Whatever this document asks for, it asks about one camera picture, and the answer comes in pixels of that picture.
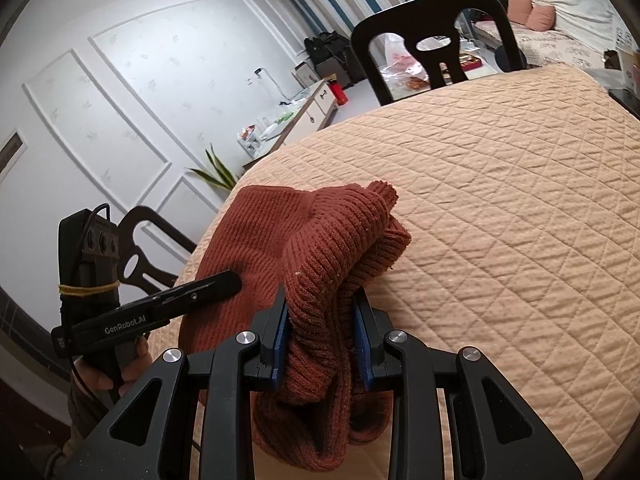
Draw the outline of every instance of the pink pillow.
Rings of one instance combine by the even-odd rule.
[[[526,25],[532,10],[531,0],[509,0],[507,17],[510,22]]]
[[[527,20],[527,28],[546,32],[553,28],[555,22],[556,8],[553,5],[536,5]]]

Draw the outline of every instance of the red knitted sweater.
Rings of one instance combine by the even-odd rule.
[[[242,291],[184,317],[179,344],[189,353],[248,329],[284,284],[291,322],[284,376],[277,392],[252,397],[254,440],[284,462],[328,471],[342,463],[348,442],[369,442],[386,428],[392,398],[364,391],[351,300],[411,241],[390,215],[397,199],[385,182],[313,192],[248,186],[202,259],[197,279],[231,269]]]

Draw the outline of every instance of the person's arm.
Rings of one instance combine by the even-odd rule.
[[[133,386],[153,361],[146,338],[139,339],[136,350],[138,357],[122,371],[122,379],[125,383],[118,390],[121,396]],[[84,384],[94,394],[111,390],[113,387],[113,381],[110,378],[100,370],[89,366],[82,358],[76,361],[76,369]],[[73,375],[71,376],[66,405],[71,417],[71,438],[66,442],[62,451],[55,446],[40,446],[25,450],[31,463],[36,466],[46,480],[56,480],[66,460],[80,447],[89,433],[109,411],[103,403],[97,402],[86,393],[84,388],[76,383]]]

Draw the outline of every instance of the snake plant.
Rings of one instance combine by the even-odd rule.
[[[211,152],[209,150],[204,150],[207,153],[207,158],[209,162],[213,166],[215,170],[215,174],[209,173],[208,171],[198,170],[197,168],[188,168],[190,171],[193,171],[197,176],[199,176],[202,180],[207,182],[212,187],[220,187],[222,189],[226,189],[231,191],[234,186],[238,183],[236,177],[231,173],[226,166],[222,163],[222,161],[217,158],[216,154],[213,152],[213,144],[210,144]]]

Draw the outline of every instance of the sofa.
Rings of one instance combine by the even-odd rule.
[[[603,54],[615,48],[615,10],[608,0],[533,0],[556,7],[553,30],[536,32],[511,23],[518,46],[530,66],[564,62],[581,69],[603,68]],[[477,22],[478,39],[491,49],[502,41],[495,23]]]

